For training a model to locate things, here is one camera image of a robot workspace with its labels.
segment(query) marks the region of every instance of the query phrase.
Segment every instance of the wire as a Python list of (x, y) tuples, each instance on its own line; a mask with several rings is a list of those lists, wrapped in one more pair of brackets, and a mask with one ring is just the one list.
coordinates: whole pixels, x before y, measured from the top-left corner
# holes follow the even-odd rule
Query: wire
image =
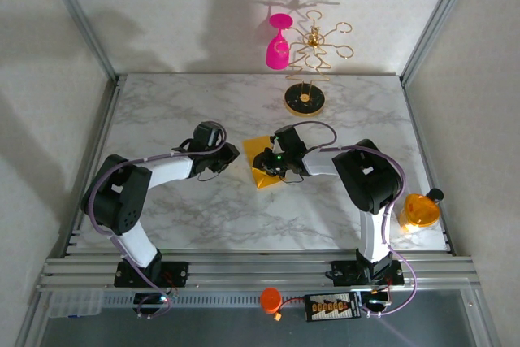
[(137, 316), (138, 316), (139, 318), (141, 317), (141, 309), (142, 309), (143, 305), (145, 304), (145, 302), (147, 302), (150, 298), (154, 298), (154, 297), (156, 297), (157, 295), (158, 295), (158, 293), (149, 294), (148, 296), (143, 297), (143, 298), (139, 301), (139, 303), (137, 304), (137, 309), (136, 309), (136, 311), (137, 311)]
[[(130, 254), (127, 252), (127, 250), (120, 243), (120, 241), (117, 238), (117, 236), (112, 231), (103, 229), (103, 228), (101, 228), (99, 226), (98, 222), (96, 221), (96, 217), (94, 215), (94, 200), (95, 200), (96, 196), (98, 195), (99, 189), (101, 188), (101, 186), (103, 186), (103, 184), (106, 182), (106, 180), (108, 180), (108, 178), (110, 178), (111, 175), (114, 172), (119, 171), (123, 167), (131, 166), (133, 164), (142, 164), (142, 163), (156, 162), (158, 160), (164, 160), (164, 159), (167, 159), (167, 158), (178, 158), (178, 157), (182, 157), (182, 156), (205, 156), (205, 155), (208, 155), (208, 154), (214, 154), (215, 152), (218, 152), (219, 150), (221, 150), (224, 147), (224, 145), (226, 144), (226, 140), (228, 139), (228, 133), (226, 132), (225, 127), (222, 126), (221, 124), (219, 124), (218, 122), (215, 122), (215, 121), (208, 121), (208, 122), (213, 124), (213, 125), (218, 126), (220, 128), (220, 130), (222, 130), (222, 136), (221, 136), (220, 143), (216, 147), (214, 147), (212, 150), (205, 150), (205, 151), (202, 151), (202, 152), (174, 152), (174, 151), (172, 151), (172, 152), (169, 152), (167, 154), (157, 154), (157, 155), (154, 155), (154, 156), (150, 156), (148, 158), (137, 158), (137, 159), (134, 159), (134, 160), (128, 160), (127, 162), (122, 162), (122, 163), (116, 164), (115, 166), (113, 166), (112, 168), (107, 170), (99, 178), (99, 180), (93, 186), (92, 192), (91, 192), (90, 197), (89, 197), (89, 202), (88, 202), (88, 205), (87, 205), (87, 211), (88, 211), (87, 215), (90, 218), (90, 223), (93, 225), (94, 230), (97, 233), (102, 234), (103, 236), (108, 236), (108, 238), (110, 239), (112, 244), (114, 244), (115, 248), (117, 248), (119, 250), (119, 252), (122, 254), (122, 258), (125, 259), (130, 264), (130, 266), (132, 266), (132, 268), (135, 270), (135, 272), (153, 290), (155, 290), (156, 292), (160, 293), (162, 296), (164, 296), (166, 298), (166, 301), (165, 301), (166, 309), (162, 310), (162, 311), (158, 310), (154, 314), (149, 314), (148, 315), (148, 319), (154, 319), (154, 318), (156, 318), (158, 316), (166, 314), (171, 309), (171, 299), (168, 297), (168, 294), (163, 289), (159, 288), (154, 282), (152, 282), (150, 279), (148, 279), (145, 274), (143, 274), (143, 272), (141, 271), (139, 266), (137, 266), (137, 264), (134, 262), (134, 260), (130, 256)], [(141, 312), (139, 311), (139, 306), (138, 306), (138, 310), (137, 310), (137, 315), (141, 316)]]
[(390, 282), (388, 282), (388, 288), (387, 288), (387, 293), (388, 293), (388, 304), (391, 305), (392, 304), (392, 294), (390, 293)]
[(285, 184), (301, 183), (301, 182), (303, 182), (303, 181), (305, 180), (305, 178), (304, 178), (303, 176), (301, 176), (301, 174), (300, 174), (300, 178), (301, 178), (301, 180), (291, 180), (290, 182), (287, 182), (287, 181), (282, 177), (282, 175), (278, 175), (278, 178), (279, 178), (282, 182), (284, 182)]
[(282, 302), (282, 305), (279, 306), (279, 309), (278, 310), (281, 310), (284, 306), (286, 306), (287, 304), (291, 303), (291, 302), (295, 302), (295, 301), (304, 301), (305, 298), (304, 297), (294, 297), (294, 298), (289, 298), (288, 300), (285, 300), (284, 302)]
[(336, 132), (336, 130), (331, 125), (325, 124), (324, 122), (321, 122), (321, 121), (301, 121), (301, 122), (294, 124), (293, 127), (295, 128), (296, 126), (305, 125), (305, 124), (317, 124), (317, 125), (324, 126), (325, 128), (328, 128), (334, 135), (334, 139), (332, 141), (313, 146), (312, 148), (309, 148), (307, 150), (307, 153), (309, 153), (311, 150), (315, 150), (317, 148), (323, 148), (324, 146), (332, 145), (338, 140), (338, 133)]
[(208, 180), (212, 180), (212, 179), (216, 178), (217, 176), (219, 176), (220, 172), (217, 175), (213, 175), (211, 178), (208, 178), (208, 179), (201, 179), (201, 175), (202, 175), (202, 172), (200, 174), (198, 174), (197, 180), (199, 182), (207, 182)]
[(164, 279), (171, 285), (171, 289), (172, 290), (175, 290), (175, 292), (177, 294), (179, 294), (179, 289), (175, 286), (175, 284), (173, 283), (173, 280), (171, 280), (172, 278), (172, 275), (170, 272), (165, 272), (163, 275)]
[(403, 258), (399, 253), (397, 253), (390, 245), (388, 246), (388, 249), (390, 250), (390, 252), (392, 252), (394, 255), (396, 255), (400, 260), (402, 260), (402, 262), (406, 266), (408, 266), (410, 272), (412, 273), (412, 278), (414, 280), (414, 286), (412, 288), (412, 293), (409, 295), (408, 298), (406, 298), (406, 300), (402, 304), (400, 304), (397, 308), (390, 310), (389, 312), (381, 313), (380, 315), (382, 315), (382, 316), (386, 316), (388, 314), (396, 313), (398, 310), (403, 309), (405, 306), (407, 306), (408, 304), (411, 303), (411, 301), (415, 297), (415, 294), (417, 293), (417, 276), (415, 275), (415, 270), (412, 268), (410, 263), (405, 258)]
[(376, 292), (382, 292), (385, 289), (389, 289), (390, 288), (390, 281), (388, 280), (388, 278), (386, 276), (384, 277), (384, 280), (387, 283), (386, 286), (379, 286), (379, 288), (375, 290)]

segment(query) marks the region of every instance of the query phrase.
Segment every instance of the yellow coaster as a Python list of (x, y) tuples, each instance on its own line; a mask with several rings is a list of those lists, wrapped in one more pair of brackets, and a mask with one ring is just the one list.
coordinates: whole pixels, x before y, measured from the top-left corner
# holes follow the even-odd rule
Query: yellow coaster
[(257, 168), (253, 168), (254, 158), (259, 153), (263, 152), (265, 148), (272, 147), (269, 136), (262, 136), (258, 138), (251, 138), (250, 140), (244, 140), (242, 141), (242, 145), (244, 146), (247, 161), (249, 163), (249, 166), (251, 167), (251, 171), (253, 172), (253, 178), (254, 182), (257, 184), (257, 189), (263, 189), (267, 186), (271, 186), (272, 184), (281, 182), (278, 176), (269, 176), (265, 172), (260, 171)]

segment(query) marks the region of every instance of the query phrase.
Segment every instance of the glass panel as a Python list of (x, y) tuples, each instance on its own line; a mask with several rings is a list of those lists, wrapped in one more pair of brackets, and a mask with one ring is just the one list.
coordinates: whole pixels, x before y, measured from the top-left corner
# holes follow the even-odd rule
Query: glass panel
[[(408, 297), (394, 292), (394, 305)], [(50, 319), (43, 346), (114, 345), (475, 346), (459, 290), (419, 291), (387, 318), (307, 323), (303, 308), (285, 308), (276, 322), (261, 309), (174, 309), (153, 320), (131, 309), (80, 319)]]

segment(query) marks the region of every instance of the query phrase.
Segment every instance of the orange lid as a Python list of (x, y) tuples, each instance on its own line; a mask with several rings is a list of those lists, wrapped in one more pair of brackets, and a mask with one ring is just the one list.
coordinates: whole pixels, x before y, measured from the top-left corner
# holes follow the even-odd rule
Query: orange lid
[(408, 223), (425, 228), (433, 225), (440, 217), (439, 207), (428, 197), (410, 194), (405, 200)]
[(260, 296), (260, 305), (267, 314), (275, 314), (282, 305), (282, 295), (275, 288), (266, 288)]

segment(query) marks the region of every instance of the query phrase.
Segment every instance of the white wall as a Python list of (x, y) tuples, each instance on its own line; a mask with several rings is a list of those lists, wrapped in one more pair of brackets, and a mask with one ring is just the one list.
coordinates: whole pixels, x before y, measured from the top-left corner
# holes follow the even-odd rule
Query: white wall
[(0, 2), (0, 345), (70, 220), (106, 78), (61, 0)]
[(503, 346), (520, 345), (520, 0), (458, 0), (409, 87), (456, 249)]
[(354, 74), (400, 73), (437, 2), (79, 1), (117, 72), (268, 72), (265, 50), (275, 35), (267, 23), (269, 13), (290, 12), (298, 21), (298, 12), (318, 8), (325, 15), (323, 29), (342, 20), (353, 25), (352, 33), (337, 39), (354, 48), (354, 57), (344, 60), (333, 54), (329, 59), (335, 73)]

